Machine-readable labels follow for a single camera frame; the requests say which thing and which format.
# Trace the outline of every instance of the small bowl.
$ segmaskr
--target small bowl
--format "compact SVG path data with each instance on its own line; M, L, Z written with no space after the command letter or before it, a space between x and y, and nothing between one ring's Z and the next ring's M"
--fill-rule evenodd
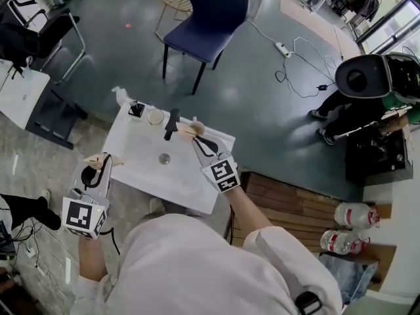
M162 110L154 108L147 113L147 121L150 125L159 125L165 119Z

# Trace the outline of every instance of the water bottle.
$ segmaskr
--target water bottle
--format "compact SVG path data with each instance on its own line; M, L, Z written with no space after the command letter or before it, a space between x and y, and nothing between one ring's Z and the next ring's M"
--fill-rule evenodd
M328 230L321 237L321 248L339 255L347 255L349 253L356 255L365 246L366 242L361 240L359 235L346 230Z
M365 230L373 225L379 227L380 217L376 207L363 203L341 203L335 208L334 219L341 226Z

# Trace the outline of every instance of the green shirt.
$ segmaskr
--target green shirt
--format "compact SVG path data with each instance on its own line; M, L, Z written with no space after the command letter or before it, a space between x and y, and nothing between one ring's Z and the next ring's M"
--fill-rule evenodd
M396 108L401 108L407 106L405 102L402 102L398 98L395 97L395 94L389 93L387 96L382 98L383 106L387 109L387 111L394 110ZM420 121L420 103L411 105L407 111L407 118L409 123L417 123Z

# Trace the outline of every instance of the black pants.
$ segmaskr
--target black pants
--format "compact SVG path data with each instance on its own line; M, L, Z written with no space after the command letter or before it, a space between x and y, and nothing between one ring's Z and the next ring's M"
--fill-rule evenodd
M61 227L60 216L48 209L47 200L44 197L38 199L23 198L19 196L0 195L10 208L12 215L12 229L20 226L28 218L35 218L51 230Z
M372 121L379 121L387 111L380 98L350 98L340 91L335 91L329 96L318 110L321 115L328 116L329 111L347 104L350 104L350 106L343 113L340 113L335 121L327 125L325 132L327 136L334 137L335 135L345 134L368 125Z

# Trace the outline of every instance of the concrete floor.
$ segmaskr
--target concrete floor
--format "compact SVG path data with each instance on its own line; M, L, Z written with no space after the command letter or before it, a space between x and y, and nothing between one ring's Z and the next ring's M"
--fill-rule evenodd
M125 87L132 98L165 110L178 107L182 116L197 116L207 126L234 135L237 139L233 154L242 169L343 200L361 198L362 190L345 180L345 140L333 148L326 146L315 135L321 124L306 115L334 89L302 99L286 83L278 83L274 72L282 68L283 58L252 25L246 23L237 30L217 69L207 69L196 96L190 96L200 66L196 60L170 51L167 79L161 78L163 45L154 34L163 8L160 0L73 0L70 8L81 17L79 28L87 44L87 55L64 85L65 92L90 114L109 124L95 119L79 123L71 137L75 150L69 151L20 130L0 115L2 193L36 198L42 188L50 188L51 207L59 213L75 164L83 156L101 150L119 110L115 94L110 91L118 85ZM333 18L329 12L323 7L320 14ZM167 10L159 29L161 34L176 25L173 14ZM339 62L339 53L330 44L280 12L280 0L264 0L255 23L265 34L289 47L294 38L302 36L323 55ZM64 47L47 70L53 79L62 75L79 50L72 31L65 37ZM306 43L299 43L297 51L320 68L324 66ZM304 96L315 95L316 86L328 83L326 77L296 56L288 59L286 66L293 86ZM15 155L19 158L13 171ZM147 213L149 199L148 194L112 181L113 209L104 230L115 228L120 247ZM227 203L220 198L206 222L222 232L228 212ZM78 238L65 230L54 233L42 229L36 236L39 267L47 277L23 253L18 256L17 267L26 288L46 312L67 314L77 279ZM115 274L117 254L111 238L102 237L102 243L108 270ZM28 245L36 248L33 238ZM64 281L66 257L72 262L70 284Z
M66 92L90 114L112 122L118 106L110 90L125 87L132 98L165 110L180 108L182 116L197 116L205 125L234 135L233 154L241 168L343 200L361 198L362 190L345 180L345 140L333 148L326 146L315 133L322 124L307 117L335 89L302 99L287 83L279 83L274 72L282 68L283 58L251 24L236 31L217 69L205 70L197 94L191 96L198 61L170 50L167 78L161 78L163 45L154 34L163 9L160 0L73 0L70 8L81 17L87 55L67 82ZM176 26L174 13L167 9L160 34ZM255 23L289 48L302 36L340 62L329 43L280 12L280 0L264 0ZM73 31L64 46L47 70L57 78L79 50ZM298 43L297 51L325 69L306 43ZM329 82L297 56L286 66L303 96L315 95L316 86Z

